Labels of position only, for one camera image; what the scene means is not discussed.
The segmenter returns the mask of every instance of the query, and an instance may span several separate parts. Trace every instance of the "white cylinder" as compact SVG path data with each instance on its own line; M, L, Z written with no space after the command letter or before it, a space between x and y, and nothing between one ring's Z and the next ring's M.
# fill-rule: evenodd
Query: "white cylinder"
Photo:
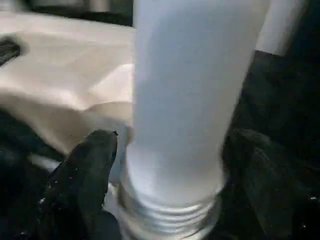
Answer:
M123 187L142 204L193 206L223 187L221 146L269 3L135 4L131 187Z
M306 9L306 0L271 0L256 49L284 56Z

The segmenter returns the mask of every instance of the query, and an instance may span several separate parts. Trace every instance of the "metal threads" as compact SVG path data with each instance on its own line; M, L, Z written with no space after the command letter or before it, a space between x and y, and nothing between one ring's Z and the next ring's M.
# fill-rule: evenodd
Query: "metal threads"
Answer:
M119 221L126 240L201 240L215 226L221 201L213 197L194 206L171 208L144 202L118 189Z

